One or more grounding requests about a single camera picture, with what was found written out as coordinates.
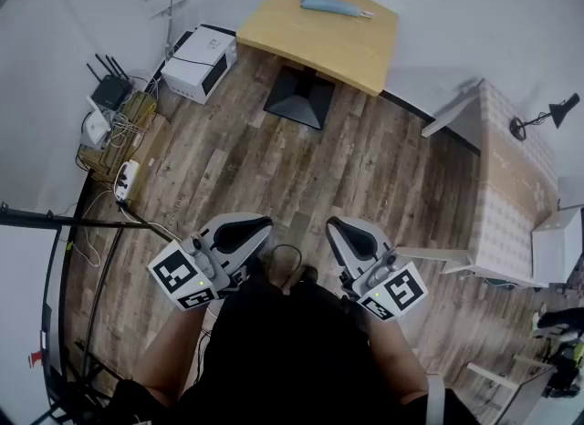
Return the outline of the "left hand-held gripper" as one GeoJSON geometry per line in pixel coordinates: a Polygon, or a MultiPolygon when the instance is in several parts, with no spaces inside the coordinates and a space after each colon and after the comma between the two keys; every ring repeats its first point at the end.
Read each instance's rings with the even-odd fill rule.
{"type": "Polygon", "coordinates": [[[247,279],[244,262],[263,247],[272,226],[270,217],[257,213],[219,214],[199,234],[168,243],[148,269],[182,311],[205,306],[227,297],[247,279]]]}

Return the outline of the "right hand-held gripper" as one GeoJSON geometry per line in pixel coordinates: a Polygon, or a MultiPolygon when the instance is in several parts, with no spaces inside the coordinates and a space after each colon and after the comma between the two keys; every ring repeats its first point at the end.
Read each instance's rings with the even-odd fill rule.
{"type": "Polygon", "coordinates": [[[347,297],[380,321],[406,314],[428,295],[413,261],[407,262],[391,249],[378,226],[333,216],[327,220],[326,234],[343,266],[342,288],[347,297]]]}

